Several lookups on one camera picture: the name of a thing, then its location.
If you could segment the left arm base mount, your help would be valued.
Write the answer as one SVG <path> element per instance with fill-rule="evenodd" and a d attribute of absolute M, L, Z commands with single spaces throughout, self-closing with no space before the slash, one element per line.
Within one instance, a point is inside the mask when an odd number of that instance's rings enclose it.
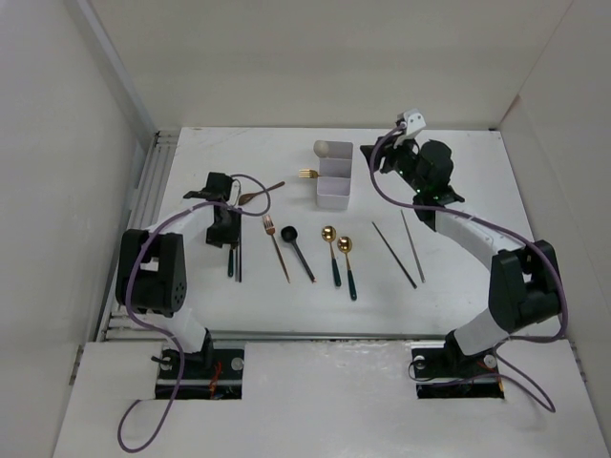
<path fill-rule="evenodd" d="M 163 348 L 160 356 L 152 357 L 152 361 L 158 364 L 155 398 L 169 400 L 179 375 L 179 353 L 176 349 Z M 187 353 L 176 398 L 239 400 L 244 362 L 243 348 L 210 349 L 205 355 Z"/>

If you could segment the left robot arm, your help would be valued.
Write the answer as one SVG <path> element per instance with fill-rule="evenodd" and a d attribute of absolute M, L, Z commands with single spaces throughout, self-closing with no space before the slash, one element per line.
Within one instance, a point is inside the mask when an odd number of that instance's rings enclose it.
<path fill-rule="evenodd" d="M 186 303 L 187 247 L 197 240 L 217 248 L 238 242 L 241 214 L 230 207 L 234 182 L 229 175 L 209 173 L 205 186 L 187 192 L 165 219 L 125 231 L 120 242 L 116 300 L 139 323 L 151 315 L 149 325 L 183 349 L 180 366 L 196 379 L 211 372 L 214 356 L 204 348 L 208 330 Z"/>

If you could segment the gold green-handled fork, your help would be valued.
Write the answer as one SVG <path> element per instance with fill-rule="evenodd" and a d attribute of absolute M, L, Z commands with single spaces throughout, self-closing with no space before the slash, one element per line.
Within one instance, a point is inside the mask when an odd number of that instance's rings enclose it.
<path fill-rule="evenodd" d="M 317 179 L 319 176 L 319 173 L 313 169 L 301 169 L 298 173 L 299 178 Z"/>
<path fill-rule="evenodd" d="M 236 242 L 232 242 L 229 244 L 228 262 L 227 262 L 227 276 L 229 278 L 233 278 L 235 275 L 237 248 L 238 248 L 238 244 Z"/>

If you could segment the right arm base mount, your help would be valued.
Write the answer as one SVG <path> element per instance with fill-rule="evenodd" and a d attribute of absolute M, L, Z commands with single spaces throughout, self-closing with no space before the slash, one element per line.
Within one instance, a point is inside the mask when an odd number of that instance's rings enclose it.
<path fill-rule="evenodd" d="M 415 347 L 411 357 L 411 377 L 419 400 L 504 398 L 491 352 L 455 358 L 444 347 Z"/>

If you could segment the white ceramic spoon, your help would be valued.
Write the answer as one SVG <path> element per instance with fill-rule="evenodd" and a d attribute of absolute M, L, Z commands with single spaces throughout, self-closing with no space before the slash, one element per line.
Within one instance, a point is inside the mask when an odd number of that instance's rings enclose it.
<path fill-rule="evenodd" d="M 313 145 L 313 152 L 317 157 L 328 157 L 330 145 L 324 140 L 316 140 Z"/>

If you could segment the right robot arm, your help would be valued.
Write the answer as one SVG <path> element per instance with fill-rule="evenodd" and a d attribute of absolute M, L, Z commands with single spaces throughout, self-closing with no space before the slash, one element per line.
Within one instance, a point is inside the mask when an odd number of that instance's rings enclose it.
<path fill-rule="evenodd" d="M 361 153 L 372 174 L 394 172 L 415 192 L 410 208 L 434 232 L 452 239 L 490 273 L 487 308 L 445 338 L 437 364 L 455 376 L 517 331 L 557 317 L 568 324 L 567 300 L 553 246 L 469 213 L 451 185 L 452 151 L 443 142 L 423 145 L 387 134 Z"/>

